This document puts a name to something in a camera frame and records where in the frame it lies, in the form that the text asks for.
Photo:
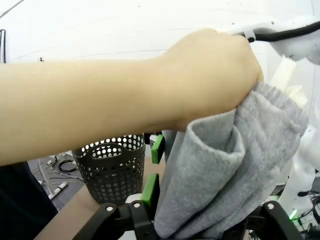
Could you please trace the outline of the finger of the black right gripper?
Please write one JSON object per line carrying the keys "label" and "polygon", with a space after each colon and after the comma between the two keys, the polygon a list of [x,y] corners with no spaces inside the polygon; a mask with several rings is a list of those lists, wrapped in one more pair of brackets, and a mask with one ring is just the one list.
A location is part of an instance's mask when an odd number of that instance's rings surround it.
{"label": "finger of the black right gripper", "polygon": [[165,138],[162,133],[145,133],[144,140],[151,149],[151,159],[153,164],[159,164],[165,151]]}

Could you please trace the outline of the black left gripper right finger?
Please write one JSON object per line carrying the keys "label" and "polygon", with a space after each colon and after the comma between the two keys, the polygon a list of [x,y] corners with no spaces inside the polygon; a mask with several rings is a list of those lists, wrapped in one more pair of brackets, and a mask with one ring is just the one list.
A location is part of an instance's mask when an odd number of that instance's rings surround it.
{"label": "black left gripper right finger", "polygon": [[302,240],[303,237],[277,201],[257,207],[246,220],[246,229],[260,240]]}

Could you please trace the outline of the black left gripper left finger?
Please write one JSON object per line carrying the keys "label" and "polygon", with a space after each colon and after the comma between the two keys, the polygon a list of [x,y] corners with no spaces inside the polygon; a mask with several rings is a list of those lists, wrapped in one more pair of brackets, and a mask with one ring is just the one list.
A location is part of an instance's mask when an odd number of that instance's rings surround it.
{"label": "black left gripper left finger", "polygon": [[154,218],[160,195],[159,174],[151,174],[140,200],[117,206],[107,202],[92,215],[79,231],[80,240],[118,240],[134,231],[137,240],[158,240]]}

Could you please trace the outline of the person's right hand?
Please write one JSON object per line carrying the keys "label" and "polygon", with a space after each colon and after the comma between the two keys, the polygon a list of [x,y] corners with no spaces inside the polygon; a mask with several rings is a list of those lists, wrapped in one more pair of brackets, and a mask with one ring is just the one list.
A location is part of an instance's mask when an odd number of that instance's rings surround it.
{"label": "person's right hand", "polygon": [[183,130],[195,119],[228,112],[264,80],[245,37],[209,28],[175,43],[154,72],[163,84],[158,129]]}

